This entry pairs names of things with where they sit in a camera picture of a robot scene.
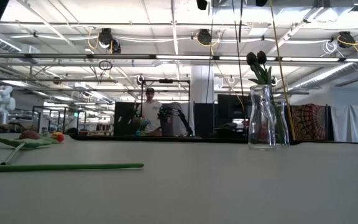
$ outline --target black monitor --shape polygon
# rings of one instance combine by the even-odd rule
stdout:
[[[245,118],[251,115],[251,98],[249,96],[218,95],[218,116],[219,118],[244,119],[242,105],[244,105]]]

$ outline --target patterned tapestry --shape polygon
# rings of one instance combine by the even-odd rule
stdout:
[[[325,106],[291,106],[291,112],[296,140],[327,139]]]

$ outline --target table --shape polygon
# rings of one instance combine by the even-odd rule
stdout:
[[[11,150],[0,144],[0,162]],[[143,170],[0,173],[0,223],[358,223],[358,145],[75,141],[16,164]]]

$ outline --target white curtain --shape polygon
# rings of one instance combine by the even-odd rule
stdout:
[[[358,106],[332,106],[334,140],[358,142]]]

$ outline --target white robot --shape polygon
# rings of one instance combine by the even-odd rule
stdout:
[[[7,124],[9,112],[16,107],[15,99],[11,97],[11,86],[0,86],[0,124]]]

